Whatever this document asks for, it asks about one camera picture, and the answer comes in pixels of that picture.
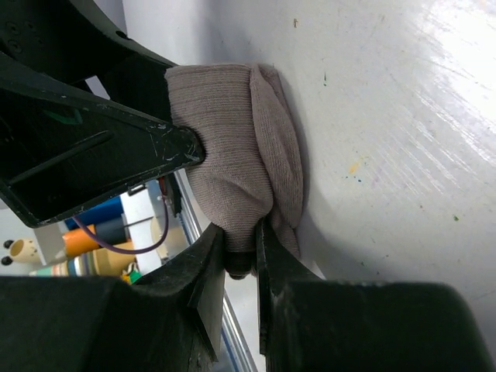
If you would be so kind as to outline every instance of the orange container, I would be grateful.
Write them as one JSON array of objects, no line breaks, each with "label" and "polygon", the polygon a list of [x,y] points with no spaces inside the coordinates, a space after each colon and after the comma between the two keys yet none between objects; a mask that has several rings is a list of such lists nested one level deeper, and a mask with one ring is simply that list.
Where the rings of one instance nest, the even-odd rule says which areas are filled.
[{"label": "orange container", "polygon": [[[88,228],[95,234],[95,225],[90,225]],[[96,250],[99,247],[98,243],[81,229],[66,232],[64,234],[64,242],[67,257],[76,257],[80,254]]]}]

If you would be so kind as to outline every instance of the folded sock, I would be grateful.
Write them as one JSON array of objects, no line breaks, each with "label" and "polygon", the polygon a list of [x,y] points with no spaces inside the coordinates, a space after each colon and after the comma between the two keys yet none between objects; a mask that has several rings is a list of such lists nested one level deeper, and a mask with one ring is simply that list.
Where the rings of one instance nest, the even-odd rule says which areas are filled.
[{"label": "folded sock", "polygon": [[186,172],[201,210],[226,231],[226,249],[254,251],[254,228],[268,215],[277,238],[298,257],[303,176],[276,70],[187,66],[165,77],[174,124],[193,129],[205,148],[205,161]]}]

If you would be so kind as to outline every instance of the blue object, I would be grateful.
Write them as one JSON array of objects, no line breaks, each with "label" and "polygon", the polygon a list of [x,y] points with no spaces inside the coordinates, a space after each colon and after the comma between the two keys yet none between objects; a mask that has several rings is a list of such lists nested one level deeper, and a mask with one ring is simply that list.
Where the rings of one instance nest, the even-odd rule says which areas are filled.
[{"label": "blue object", "polygon": [[[86,212],[82,212],[79,215],[79,218],[86,226],[88,226],[109,221],[111,219],[116,219],[120,217],[122,213],[124,213],[124,209],[122,209],[121,198],[116,196],[115,198],[109,199],[108,201],[101,203]],[[74,222],[73,219],[66,219],[65,224],[69,230],[78,228],[78,225],[76,225],[76,222]]]}]

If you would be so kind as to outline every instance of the white table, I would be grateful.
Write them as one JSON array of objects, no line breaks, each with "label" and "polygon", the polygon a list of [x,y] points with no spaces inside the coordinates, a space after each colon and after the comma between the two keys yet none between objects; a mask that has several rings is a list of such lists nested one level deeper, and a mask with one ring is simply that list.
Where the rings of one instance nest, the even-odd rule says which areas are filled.
[{"label": "white table", "polygon": [[298,238],[327,278],[449,283],[496,357],[493,1],[123,3],[129,36],[178,64],[281,72],[306,173]]}]

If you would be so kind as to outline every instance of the black ball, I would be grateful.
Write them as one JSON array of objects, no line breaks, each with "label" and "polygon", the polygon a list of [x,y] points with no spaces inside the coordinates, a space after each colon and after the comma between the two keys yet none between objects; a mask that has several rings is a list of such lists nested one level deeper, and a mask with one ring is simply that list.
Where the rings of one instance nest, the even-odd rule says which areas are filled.
[{"label": "black ball", "polygon": [[3,246],[4,248],[10,248],[10,246],[12,245],[12,243],[14,243],[13,240],[6,240],[5,242],[3,242]]},{"label": "black ball", "polygon": [[9,256],[5,256],[2,258],[2,265],[3,266],[8,266],[12,263],[12,258],[10,258]]}]

